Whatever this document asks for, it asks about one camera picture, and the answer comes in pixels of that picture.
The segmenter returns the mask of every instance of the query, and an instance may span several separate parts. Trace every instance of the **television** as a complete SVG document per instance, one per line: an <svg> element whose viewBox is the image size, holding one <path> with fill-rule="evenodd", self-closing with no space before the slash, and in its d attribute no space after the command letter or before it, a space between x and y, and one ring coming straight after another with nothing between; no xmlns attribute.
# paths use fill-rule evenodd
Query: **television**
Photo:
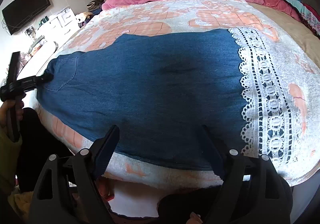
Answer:
<svg viewBox="0 0 320 224"><path fill-rule="evenodd" d="M19 31L50 5L49 0L13 0L2 10L9 33L12 35Z"/></svg>

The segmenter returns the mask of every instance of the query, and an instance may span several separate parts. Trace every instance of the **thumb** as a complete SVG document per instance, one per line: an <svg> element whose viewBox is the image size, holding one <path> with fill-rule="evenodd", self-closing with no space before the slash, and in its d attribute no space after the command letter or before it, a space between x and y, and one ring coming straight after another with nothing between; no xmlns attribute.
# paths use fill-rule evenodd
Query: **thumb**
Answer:
<svg viewBox="0 0 320 224"><path fill-rule="evenodd" d="M16 104L15 100L8 99L2 104L1 109L3 111L7 111L9 108L12 108L15 104Z"/></svg>

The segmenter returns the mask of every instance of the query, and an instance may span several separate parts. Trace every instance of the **pocket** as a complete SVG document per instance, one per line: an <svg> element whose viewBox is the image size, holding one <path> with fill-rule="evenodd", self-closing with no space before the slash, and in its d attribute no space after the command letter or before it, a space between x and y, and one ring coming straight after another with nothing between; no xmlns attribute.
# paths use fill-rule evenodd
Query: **pocket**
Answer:
<svg viewBox="0 0 320 224"><path fill-rule="evenodd" d="M77 60L74 59L59 59L54 68L53 80L45 84L43 87L50 91L59 91L69 83L76 75Z"/></svg>

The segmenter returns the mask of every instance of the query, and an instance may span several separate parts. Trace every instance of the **blue denim garment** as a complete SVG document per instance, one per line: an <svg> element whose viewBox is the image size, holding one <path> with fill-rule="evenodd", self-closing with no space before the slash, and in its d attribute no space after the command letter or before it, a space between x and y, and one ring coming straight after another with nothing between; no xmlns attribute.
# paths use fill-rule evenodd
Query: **blue denim garment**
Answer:
<svg viewBox="0 0 320 224"><path fill-rule="evenodd" d="M124 34L105 49L53 59L38 87L44 109L94 141L113 124L116 152L169 168L209 170L193 135L206 124L241 150L245 121L239 46L228 30Z"/></svg>

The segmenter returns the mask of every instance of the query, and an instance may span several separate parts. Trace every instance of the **drawer handle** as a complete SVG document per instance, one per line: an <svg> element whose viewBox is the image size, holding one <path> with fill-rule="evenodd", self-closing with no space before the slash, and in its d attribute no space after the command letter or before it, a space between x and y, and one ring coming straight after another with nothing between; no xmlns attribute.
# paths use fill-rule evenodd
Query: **drawer handle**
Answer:
<svg viewBox="0 0 320 224"><path fill-rule="evenodd" d="M64 34L67 34L67 33L69 33L71 31L71 29L69 29L66 33L64 33Z"/></svg>

